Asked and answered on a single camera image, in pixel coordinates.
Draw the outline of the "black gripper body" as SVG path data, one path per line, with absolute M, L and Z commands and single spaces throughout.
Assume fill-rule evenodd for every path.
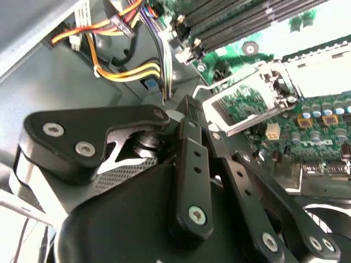
M 77 206 L 56 262 L 248 262 L 221 177 L 203 157 L 159 164 Z

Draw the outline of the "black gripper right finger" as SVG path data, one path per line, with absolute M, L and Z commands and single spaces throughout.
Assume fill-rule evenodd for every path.
M 248 262 L 339 262 L 341 251 L 304 209 L 244 152 L 231 155 L 209 131 L 201 102 L 194 116 L 205 130 L 210 165 L 219 173 Z

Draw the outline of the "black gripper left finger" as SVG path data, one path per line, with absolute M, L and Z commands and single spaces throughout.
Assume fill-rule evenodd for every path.
M 186 96 L 172 120 L 154 105 L 79 108 L 28 115 L 18 161 L 33 166 L 26 181 L 43 203 L 54 193 L 69 205 L 60 230 L 63 249 L 131 249 L 172 239 L 197 247 L 213 231 L 208 151 L 202 145 L 205 114 Z M 156 155 L 155 165 L 106 193 L 86 198 L 109 158 Z

